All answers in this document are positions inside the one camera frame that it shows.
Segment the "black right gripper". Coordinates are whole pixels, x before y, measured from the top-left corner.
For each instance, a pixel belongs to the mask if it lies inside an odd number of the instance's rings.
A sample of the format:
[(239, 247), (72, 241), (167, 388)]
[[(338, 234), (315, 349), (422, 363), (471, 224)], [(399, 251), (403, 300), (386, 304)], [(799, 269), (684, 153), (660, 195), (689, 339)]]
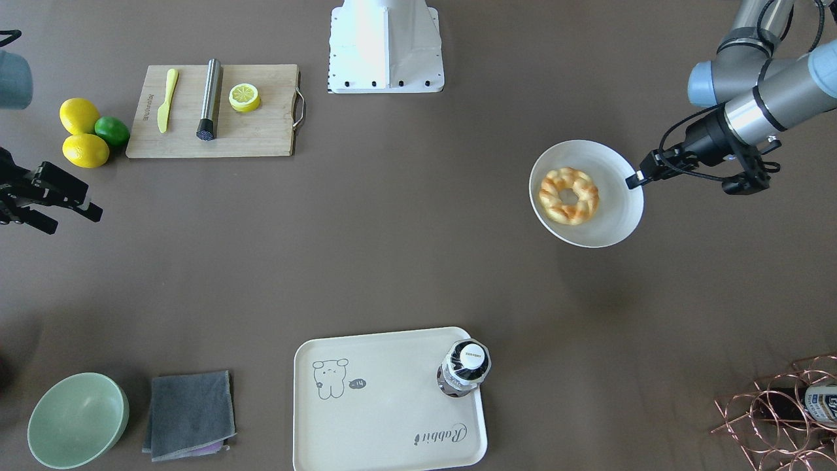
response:
[(1, 224), (57, 226), (57, 221), (32, 209), (32, 205), (56, 206), (99, 222), (101, 207), (89, 201), (89, 186), (50, 162), (30, 171), (19, 167), (12, 154), (1, 149)]

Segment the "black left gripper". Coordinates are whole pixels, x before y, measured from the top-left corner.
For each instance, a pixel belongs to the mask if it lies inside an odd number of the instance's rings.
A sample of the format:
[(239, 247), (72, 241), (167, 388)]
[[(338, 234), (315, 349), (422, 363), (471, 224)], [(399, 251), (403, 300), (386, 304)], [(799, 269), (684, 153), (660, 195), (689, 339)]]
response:
[[(682, 142), (667, 147), (670, 134), (685, 124), (688, 126)], [(742, 162), (742, 152), (743, 145), (730, 130), (724, 111), (699, 111), (670, 126), (660, 138), (657, 151), (647, 154), (625, 184), (633, 190), (661, 178), (708, 178), (709, 174), (699, 172), (700, 166), (714, 167), (732, 159)]]

